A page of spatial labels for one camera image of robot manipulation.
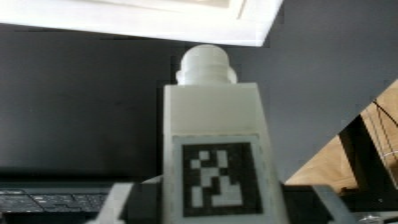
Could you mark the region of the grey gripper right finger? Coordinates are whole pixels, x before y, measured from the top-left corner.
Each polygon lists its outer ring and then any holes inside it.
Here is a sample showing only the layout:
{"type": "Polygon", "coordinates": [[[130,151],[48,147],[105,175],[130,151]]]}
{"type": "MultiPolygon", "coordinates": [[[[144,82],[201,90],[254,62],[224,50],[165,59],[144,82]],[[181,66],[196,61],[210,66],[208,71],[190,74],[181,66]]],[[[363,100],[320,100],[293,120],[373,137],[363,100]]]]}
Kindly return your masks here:
{"type": "Polygon", "coordinates": [[[327,185],[284,185],[290,224],[357,224],[343,200],[327,185]]]}

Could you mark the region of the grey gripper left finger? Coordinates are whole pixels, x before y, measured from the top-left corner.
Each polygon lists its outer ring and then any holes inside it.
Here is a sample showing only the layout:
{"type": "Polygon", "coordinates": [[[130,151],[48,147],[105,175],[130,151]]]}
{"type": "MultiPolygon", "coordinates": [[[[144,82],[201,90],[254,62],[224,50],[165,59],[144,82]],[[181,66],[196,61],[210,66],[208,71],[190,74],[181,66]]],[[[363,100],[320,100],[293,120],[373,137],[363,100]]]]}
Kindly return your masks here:
{"type": "Polygon", "coordinates": [[[116,183],[96,218],[85,224],[158,224],[160,185],[116,183]]]}

